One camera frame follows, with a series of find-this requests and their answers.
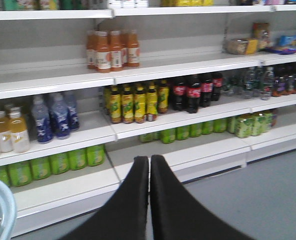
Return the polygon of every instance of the cola bottle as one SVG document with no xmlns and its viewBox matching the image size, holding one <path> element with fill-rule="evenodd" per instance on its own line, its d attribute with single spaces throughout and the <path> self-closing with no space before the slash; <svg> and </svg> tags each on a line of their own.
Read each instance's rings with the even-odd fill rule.
<svg viewBox="0 0 296 240">
<path fill-rule="evenodd" d="M 182 111 L 185 108 L 186 83 L 183 76 L 174 78 L 172 86 L 173 110 Z"/>
<path fill-rule="evenodd" d="M 187 112 L 195 114 L 198 112 L 201 84 L 197 74 L 186 76 L 187 79 Z"/>
<path fill-rule="evenodd" d="M 213 79 L 213 90 L 211 95 L 212 101 L 218 101 L 221 95 L 221 87 L 223 82 L 223 76 L 220 72 L 213 72 L 212 74 Z"/>
<path fill-rule="evenodd" d="M 200 74 L 200 82 L 201 82 L 201 98 L 200 98 L 200 106 L 201 107 L 209 107 L 211 104 L 211 95 L 213 88 L 212 76 L 210 73 Z"/>
</svg>

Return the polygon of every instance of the blue bottle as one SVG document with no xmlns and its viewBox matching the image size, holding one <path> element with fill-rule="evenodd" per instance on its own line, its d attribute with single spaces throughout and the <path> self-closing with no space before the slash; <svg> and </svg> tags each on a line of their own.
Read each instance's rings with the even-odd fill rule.
<svg viewBox="0 0 296 240">
<path fill-rule="evenodd" d="M 37 129 L 37 141 L 46 144 L 53 139 L 50 127 L 49 112 L 41 96 L 35 96 L 33 99 L 32 115 Z"/>
<path fill-rule="evenodd" d="M 51 109 L 56 123 L 55 136 L 58 139 L 67 139 L 70 136 L 68 107 L 61 94 L 56 94 L 53 100 Z"/>
<path fill-rule="evenodd" d="M 75 131 L 79 129 L 79 118 L 77 115 L 77 101 L 73 95 L 73 91 L 65 91 L 64 93 L 64 101 L 67 104 L 69 114 L 69 128 L 71 131 Z"/>
</svg>

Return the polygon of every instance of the floor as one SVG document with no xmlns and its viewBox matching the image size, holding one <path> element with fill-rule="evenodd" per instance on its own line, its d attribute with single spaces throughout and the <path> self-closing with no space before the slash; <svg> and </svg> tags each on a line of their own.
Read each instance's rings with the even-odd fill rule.
<svg viewBox="0 0 296 240">
<path fill-rule="evenodd" d="M 296 240 L 296 150 L 185 187 L 209 210 L 254 239 Z M 92 214 L 12 239 L 56 240 Z M 153 240 L 149 214 L 147 240 Z"/>
</svg>

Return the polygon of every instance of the red label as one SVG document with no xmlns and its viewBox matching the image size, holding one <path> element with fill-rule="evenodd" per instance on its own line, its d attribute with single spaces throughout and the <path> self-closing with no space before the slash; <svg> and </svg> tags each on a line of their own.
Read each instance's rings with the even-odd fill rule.
<svg viewBox="0 0 296 240">
<path fill-rule="evenodd" d="M 185 86 L 173 86 L 173 93 L 174 95 L 177 96 L 182 96 L 186 92 L 186 87 Z"/>
<path fill-rule="evenodd" d="M 223 80 L 223 78 L 214 78 L 213 79 L 213 86 L 217 87 L 217 88 L 222 87 L 222 80 Z"/>
<path fill-rule="evenodd" d="M 201 90 L 200 87 L 198 87 L 198 88 L 188 88 L 187 89 L 187 96 L 189 98 L 199 98 L 200 95 L 201 95 L 200 90 Z"/>
<path fill-rule="evenodd" d="M 201 92 L 210 93 L 212 92 L 213 83 L 202 83 L 201 84 Z"/>
</svg>

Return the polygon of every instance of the plastic bottle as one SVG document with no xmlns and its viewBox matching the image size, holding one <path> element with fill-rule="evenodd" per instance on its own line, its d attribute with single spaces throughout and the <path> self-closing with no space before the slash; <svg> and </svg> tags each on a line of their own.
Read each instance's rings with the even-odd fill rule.
<svg viewBox="0 0 296 240">
<path fill-rule="evenodd" d="M 111 88 L 110 120 L 113 124 L 121 122 L 121 95 L 117 85 L 113 85 Z"/>
<path fill-rule="evenodd" d="M 35 120 L 37 141 L 41 144 L 50 142 L 53 139 L 53 134 L 50 127 L 49 111 L 42 98 L 36 97 L 33 100 L 31 112 Z"/>
<path fill-rule="evenodd" d="M 122 44 L 120 41 L 120 31 L 110 32 L 111 49 L 111 71 L 118 72 L 122 67 Z"/>
<path fill-rule="evenodd" d="M 140 46 L 137 39 L 137 30 L 131 30 L 128 34 L 128 67 L 140 66 Z"/>
<path fill-rule="evenodd" d="M 195 114 L 199 109 L 201 84 L 196 74 L 187 76 L 187 79 L 187 112 Z"/>
<path fill-rule="evenodd" d="M 173 110 L 182 111 L 185 109 L 186 83 L 183 76 L 178 76 L 173 81 Z"/>
<path fill-rule="evenodd" d="M 68 107 L 68 122 L 71 131 L 76 131 L 79 129 L 79 117 L 77 113 L 77 101 L 74 97 L 73 91 L 64 91 L 64 101 Z"/>
<path fill-rule="evenodd" d="M 7 153 L 12 149 L 9 119 L 6 117 L 5 111 L 0 111 L 0 151 Z"/>
<path fill-rule="evenodd" d="M 213 81 L 210 73 L 200 74 L 200 82 L 201 82 L 201 98 L 200 98 L 200 106 L 201 107 L 209 107 L 211 105 L 211 95 L 213 89 Z"/>
<path fill-rule="evenodd" d="M 108 45 L 108 33 L 100 31 L 98 33 L 98 42 L 96 45 L 98 72 L 109 73 L 111 71 L 111 51 Z"/>
<path fill-rule="evenodd" d="M 262 100 L 269 100 L 272 95 L 272 86 L 274 82 L 273 67 L 269 66 L 261 78 L 261 94 Z"/>
<path fill-rule="evenodd" d="M 158 90 L 158 113 L 165 114 L 168 111 L 169 87 L 167 81 L 162 79 Z"/>
<path fill-rule="evenodd" d="M 70 136 L 68 107 L 63 101 L 63 96 L 61 94 L 55 95 L 51 110 L 56 124 L 55 136 L 61 140 L 67 139 Z"/>
<path fill-rule="evenodd" d="M 223 76 L 220 72 L 211 73 L 213 79 L 213 90 L 211 95 L 211 101 L 218 101 L 221 95 L 221 87 L 223 82 Z"/>
</svg>

